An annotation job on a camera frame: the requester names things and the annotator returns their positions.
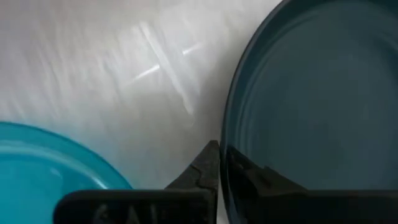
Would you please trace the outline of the dark teal plate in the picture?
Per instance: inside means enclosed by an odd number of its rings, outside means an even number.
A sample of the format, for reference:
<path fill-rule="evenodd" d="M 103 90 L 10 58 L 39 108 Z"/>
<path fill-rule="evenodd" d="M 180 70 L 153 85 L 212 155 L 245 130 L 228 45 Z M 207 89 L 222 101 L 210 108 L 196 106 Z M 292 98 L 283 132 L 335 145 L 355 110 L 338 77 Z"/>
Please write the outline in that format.
<path fill-rule="evenodd" d="M 281 0 L 234 73 L 221 133 L 308 190 L 398 191 L 398 0 Z"/>

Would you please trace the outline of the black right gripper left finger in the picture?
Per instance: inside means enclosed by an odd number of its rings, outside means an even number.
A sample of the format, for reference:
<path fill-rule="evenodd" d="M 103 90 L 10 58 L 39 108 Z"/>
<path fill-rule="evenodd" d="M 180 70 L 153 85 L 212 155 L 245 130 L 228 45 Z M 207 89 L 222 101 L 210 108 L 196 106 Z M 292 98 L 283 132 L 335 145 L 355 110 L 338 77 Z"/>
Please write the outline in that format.
<path fill-rule="evenodd" d="M 53 224 L 216 224 L 220 149 L 210 141 L 162 190 L 79 190 L 64 196 Z"/>

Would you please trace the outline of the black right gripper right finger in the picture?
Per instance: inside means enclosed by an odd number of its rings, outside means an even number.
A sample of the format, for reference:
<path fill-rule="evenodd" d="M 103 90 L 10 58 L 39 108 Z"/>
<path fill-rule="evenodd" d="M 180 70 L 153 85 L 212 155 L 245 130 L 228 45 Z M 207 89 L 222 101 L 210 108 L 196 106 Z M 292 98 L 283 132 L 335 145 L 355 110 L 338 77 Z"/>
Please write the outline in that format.
<path fill-rule="evenodd" d="M 233 147 L 226 170 L 239 224 L 398 224 L 398 191 L 308 190 Z"/>

